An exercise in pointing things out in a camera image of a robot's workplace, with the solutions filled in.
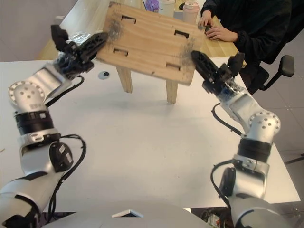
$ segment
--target black office chair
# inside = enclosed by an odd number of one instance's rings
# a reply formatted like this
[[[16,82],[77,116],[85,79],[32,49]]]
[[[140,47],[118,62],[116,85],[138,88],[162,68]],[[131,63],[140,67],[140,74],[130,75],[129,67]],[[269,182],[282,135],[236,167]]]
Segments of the black office chair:
[[[268,82],[267,85],[264,83],[269,79],[268,72],[259,66],[257,75],[255,79],[251,82],[251,85],[248,88],[250,94],[254,94],[257,90],[267,90],[269,87],[275,83],[280,76],[284,75],[286,77],[292,77],[295,73],[295,59],[292,56],[284,55],[281,58],[280,66],[278,72],[273,76],[273,78]]]
[[[282,39],[281,43],[278,45],[276,50],[271,52],[263,62],[267,64],[273,64],[283,47],[286,43],[292,41],[304,28],[304,11],[303,11],[304,3],[302,0],[292,0],[292,12],[291,18],[289,22],[289,26],[287,28],[287,32]],[[281,58],[280,67],[276,75],[270,80],[267,85],[264,83],[268,80],[269,74],[263,69],[261,66],[259,67],[257,76],[251,82],[248,91],[251,94],[254,94],[257,90],[267,90],[272,84],[281,76],[292,77],[295,73],[295,61],[292,56],[285,55]]]

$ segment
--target robotic arm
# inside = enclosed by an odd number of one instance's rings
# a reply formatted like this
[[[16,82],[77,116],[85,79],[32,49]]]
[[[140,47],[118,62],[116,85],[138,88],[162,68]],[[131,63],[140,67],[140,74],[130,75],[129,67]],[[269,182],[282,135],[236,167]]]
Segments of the robotic arm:
[[[220,195],[228,202],[236,228],[287,228],[286,221],[272,205],[263,200],[269,170],[267,159],[274,136],[279,132],[279,118],[261,108],[250,93],[237,85],[244,54],[231,57],[228,64],[218,68],[205,54],[192,52],[196,70],[204,78],[203,88],[213,93],[230,117],[245,131],[238,152],[226,168],[220,183]]]
[[[5,185],[0,191],[0,227],[38,227],[40,214],[55,187],[72,167],[70,148],[60,142],[45,101],[58,99],[72,80],[90,71],[91,61],[107,40],[106,33],[91,36],[82,45],[67,43],[68,34],[52,26],[56,48],[62,51],[53,63],[45,64],[34,75],[9,88],[10,102],[20,132],[20,158],[25,177]]]

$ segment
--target floor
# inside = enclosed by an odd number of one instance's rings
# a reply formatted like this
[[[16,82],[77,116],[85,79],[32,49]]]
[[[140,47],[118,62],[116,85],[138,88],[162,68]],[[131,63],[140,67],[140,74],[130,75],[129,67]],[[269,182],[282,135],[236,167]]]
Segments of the floor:
[[[281,77],[267,91],[257,91],[254,98],[260,105],[282,121],[282,129],[275,137],[276,146],[283,161],[289,161],[304,153],[304,30],[287,44],[272,65],[262,64],[273,76],[283,55],[295,59],[295,74],[292,78]],[[279,204],[277,207],[294,227],[304,228],[304,161],[286,165],[301,198],[301,202]]]
[[[0,62],[35,60],[77,0],[0,0]]]
[[[0,0],[0,62],[24,61],[37,58],[50,39],[50,24],[56,16],[66,16],[77,0]],[[275,143],[284,161],[304,153],[304,31],[287,44],[272,65],[262,66],[274,75],[281,56],[295,57],[293,78],[280,78],[267,91],[258,91],[254,97],[267,110],[276,113],[282,121],[282,130]],[[286,166],[301,202],[276,205],[293,227],[304,228],[304,162]]]

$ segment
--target wooden stool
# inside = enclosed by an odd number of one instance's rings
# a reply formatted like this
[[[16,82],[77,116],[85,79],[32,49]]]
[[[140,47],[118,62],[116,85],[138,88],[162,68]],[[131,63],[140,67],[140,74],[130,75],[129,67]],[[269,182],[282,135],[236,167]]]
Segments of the wooden stool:
[[[191,52],[200,50],[203,36],[196,25],[110,2],[103,31],[109,38],[97,59],[116,66],[125,92],[133,91],[131,70],[165,79],[171,104],[178,84],[190,86]]]

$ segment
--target person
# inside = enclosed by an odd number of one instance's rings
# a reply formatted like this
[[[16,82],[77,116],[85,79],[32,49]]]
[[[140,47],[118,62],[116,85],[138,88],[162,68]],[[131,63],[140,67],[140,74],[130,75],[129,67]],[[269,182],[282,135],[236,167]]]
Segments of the person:
[[[255,79],[261,61],[276,49],[284,37],[291,16],[291,0],[206,0],[200,26],[211,26],[207,37],[234,42],[245,54],[240,72],[247,88]],[[215,26],[213,17],[221,20]]]

